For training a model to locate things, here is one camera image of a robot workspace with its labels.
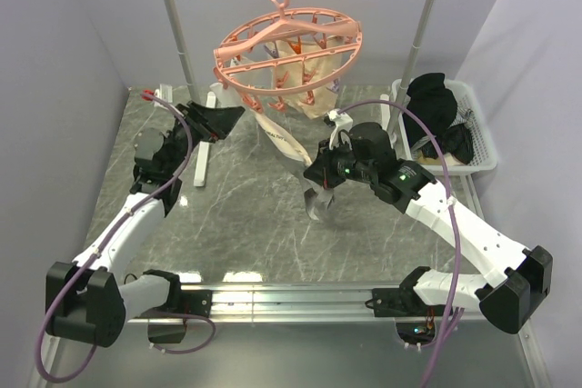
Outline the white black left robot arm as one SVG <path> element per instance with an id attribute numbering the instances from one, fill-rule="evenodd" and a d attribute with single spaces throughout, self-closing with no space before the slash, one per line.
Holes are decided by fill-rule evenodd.
<path id="1" fill-rule="evenodd" d="M 170 107 L 173 127 L 147 128 L 135 139 L 129 195 L 114 221 L 70 263 L 56 262 L 45 280 L 44 330 L 55 337 L 111 346 L 125 323 L 151 310 L 163 317 L 183 306 L 177 274 L 144 272 L 124 284 L 123 273 L 145 239 L 176 205 L 194 149 L 224 140 L 244 113 L 241 106 L 209 108 L 188 102 Z"/>

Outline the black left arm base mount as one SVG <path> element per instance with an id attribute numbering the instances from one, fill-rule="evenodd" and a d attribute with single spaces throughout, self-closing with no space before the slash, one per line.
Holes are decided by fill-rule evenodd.
<path id="1" fill-rule="evenodd" d="M 156 313 L 167 317 L 180 318 L 182 320 L 180 335 L 177 333 L 164 333 L 152 337 L 151 333 L 153 332 L 153 327 L 149 326 L 148 338 L 150 341 L 150 347 L 156 348 L 161 353 L 179 355 L 194 353 L 208 346 L 216 335 L 216 325 L 210 319 L 213 292 L 207 289 L 184 291 L 177 274 L 159 270 L 148 270 L 143 273 L 143 276 L 147 275 L 161 277 L 169 282 L 169 294 L 167 300 L 162 306 L 155 308 Z M 198 346 L 187 350 L 169 350 L 164 348 L 163 344 L 180 343 L 184 339 L 187 331 L 187 322 L 189 320 L 206 322 L 211 328 L 208 338 Z"/>

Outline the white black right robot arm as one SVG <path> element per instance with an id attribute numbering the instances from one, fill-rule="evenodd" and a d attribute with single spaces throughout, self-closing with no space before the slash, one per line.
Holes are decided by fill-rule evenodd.
<path id="1" fill-rule="evenodd" d="M 417 267 L 399 285 L 405 313 L 419 315 L 431 306 L 479 311 L 500 331 L 515 334 L 549 294 L 549 251 L 506 237 L 448 194 L 422 165 L 397 158 L 387 132 L 375 122 L 335 129 L 319 143 L 304 176 L 324 189 L 348 180 L 366 184 L 380 201 L 426 226 L 477 269 L 446 274 Z"/>

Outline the grey white underwear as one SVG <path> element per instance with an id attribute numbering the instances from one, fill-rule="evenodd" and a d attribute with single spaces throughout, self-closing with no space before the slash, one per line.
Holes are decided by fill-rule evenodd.
<path id="1" fill-rule="evenodd" d="M 223 85 L 218 80 L 210 85 L 210 90 L 223 107 L 243 105 L 250 111 L 261 133 L 270 141 L 269 148 L 276 160 L 299 182 L 306 214 L 311 220 L 330 222 L 330 207 L 335 200 L 335 193 L 333 189 L 316 189 L 312 182 L 304 177 L 304 171 L 312 164 L 305 147 L 289 131 L 265 114 L 265 109 L 258 98 L 244 95 L 233 86 Z"/>

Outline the black underwear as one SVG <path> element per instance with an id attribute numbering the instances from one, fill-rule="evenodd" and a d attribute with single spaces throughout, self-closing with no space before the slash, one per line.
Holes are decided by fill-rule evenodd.
<path id="1" fill-rule="evenodd" d="M 446 131 L 457 116 L 457 100 L 445 86 L 444 73 L 428 73 L 416 77 L 408 86 L 406 108 L 437 136 Z"/>

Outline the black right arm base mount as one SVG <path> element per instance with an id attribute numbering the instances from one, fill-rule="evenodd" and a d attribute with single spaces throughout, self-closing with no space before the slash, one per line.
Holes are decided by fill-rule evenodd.
<path id="1" fill-rule="evenodd" d="M 376 318 L 396 318 L 396 333 L 407 348 L 418 351 L 434 346 L 437 341 L 436 317 L 445 313 L 443 304 L 427 305 L 414 292 L 414 286 L 426 273 L 434 270 L 419 266 L 397 288 L 373 288 L 372 297 L 364 302 Z"/>

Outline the beige underwear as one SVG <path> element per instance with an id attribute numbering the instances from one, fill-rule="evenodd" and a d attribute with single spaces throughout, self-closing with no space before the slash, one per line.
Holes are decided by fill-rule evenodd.
<path id="1" fill-rule="evenodd" d="M 320 49 L 313 40 L 298 37 L 295 41 L 278 40 L 266 43 L 264 48 L 272 58 L 308 55 Z M 342 64 L 342 55 L 327 55 L 305 62 L 280 65 L 274 73 L 274 84 L 277 88 L 295 88 L 300 85 L 312 85 L 314 82 L 331 75 Z M 339 79 L 336 78 L 319 87 L 312 87 L 306 92 L 294 95 L 275 97 L 268 105 L 279 112 L 292 108 L 309 119 L 324 116 L 336 106 Z"/>

